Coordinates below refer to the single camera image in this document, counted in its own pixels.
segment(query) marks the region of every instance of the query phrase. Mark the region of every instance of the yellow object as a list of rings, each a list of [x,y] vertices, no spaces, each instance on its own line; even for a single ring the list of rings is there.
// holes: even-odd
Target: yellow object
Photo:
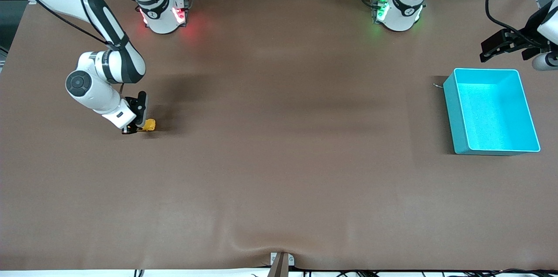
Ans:
[[[146,132],[155,130],[155,119],[145,120],[145,126],[141,130]]]

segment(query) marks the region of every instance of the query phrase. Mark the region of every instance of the table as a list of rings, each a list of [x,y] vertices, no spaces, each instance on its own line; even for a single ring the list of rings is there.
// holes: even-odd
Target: table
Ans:
[[[0,75],[2,269],[558,269],[558,72],[486,64],[484,0],[427,0],[408,32],[358,0],[195,0],[147,63],[158,130],[121,136],[64,80],[104,46],[27,7]],[[492,0],[522,27],[533,0]],[[542,151],[459,156],[441,84],[520,70]]]

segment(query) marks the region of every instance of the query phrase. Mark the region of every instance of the blue plastic box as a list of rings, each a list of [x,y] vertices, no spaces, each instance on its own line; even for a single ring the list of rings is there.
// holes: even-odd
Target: blue plastic box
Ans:
[[[457,154],[541,150],[517,70],[456,68],[444,93]]]

